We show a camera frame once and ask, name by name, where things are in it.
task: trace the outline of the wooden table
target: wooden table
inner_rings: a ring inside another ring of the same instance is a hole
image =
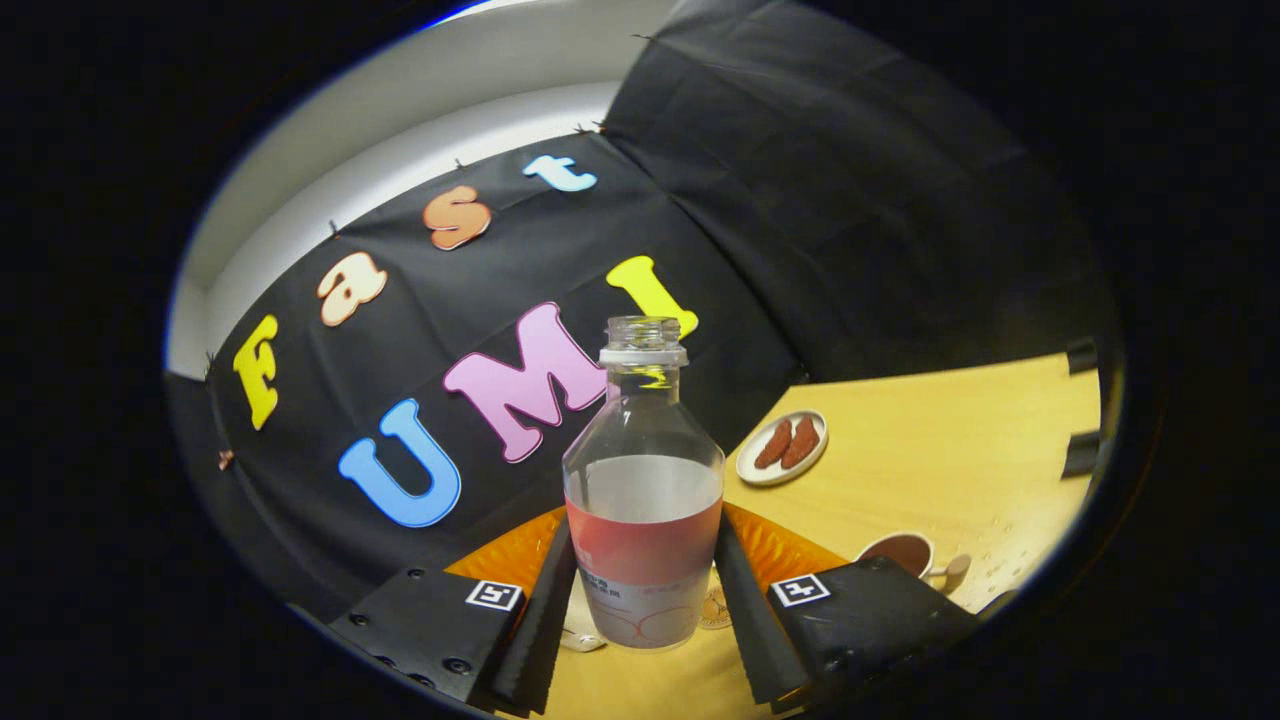
[[[1076,516],[1088,477],[1060,475],[1071,434],[1098,428],[1098,377],[1070,375],[1062,354],[796,386],[759,427],[805,409],[822,413],[829,428],[818,462],[795,480],[756,488],[733,470],[735,450],[724,500],[850,560],[901,530],[929,537],[936,564],[969,553],[973,564],[950,597],[977,612],[1025,582]],[[751,701],[732,629],[699,629],[659,655],[561,648],[547,716],[773,717],[767,703]]]

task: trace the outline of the letter m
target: letter m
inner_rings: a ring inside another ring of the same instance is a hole
[[[518,410],[548,425],[561,424],[561,409],[552,378],[564,388],[564,407],[577,411],[604,395],[605,372],[573,342],[559,320],[554,302],[538,305],[516,323],[524,370],[472,352],[444,374],[444,389],[461,392],[484,415],[502,438],[507,462],[529,457],[543,442],[543,433],[516,420]]]

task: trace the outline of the pink label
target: pink label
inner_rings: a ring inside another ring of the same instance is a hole
[[[567,497],[564,507],[577,561],[588,573],[628,585],[659,585],[710,566],[721,502],[717,497],[707,509],[666,523],[605,520]]]

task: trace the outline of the bottle neck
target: bottle neck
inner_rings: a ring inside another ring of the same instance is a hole
[[[609,365],[608,400],[660,398],[680,402],[680,368],[672,365]]]

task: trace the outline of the light blue letter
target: light blue letter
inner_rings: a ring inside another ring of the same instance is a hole
[[[419,496],[404,492],[387,468],[375,457],[378,446],[362,438],[338,460],[338,471],[365,491],[369,500],[388,518],[406,528],[425,528],[439,523],[458,503],[462,478],[453,460],[440,450],[417,419],[417,402],[402,400],[383,415],[379,429],[398,437],[431,477],[431,487]]]
[[[531,176],[536,173],[541,176],[548,184],[562,192],[577,192],[595,184],[595,176],[591,173],[575,176],[566,169],[572,164],[572,158],[552,158],[550,155],[539,155],[532,163],[525,167],[525,174]]]

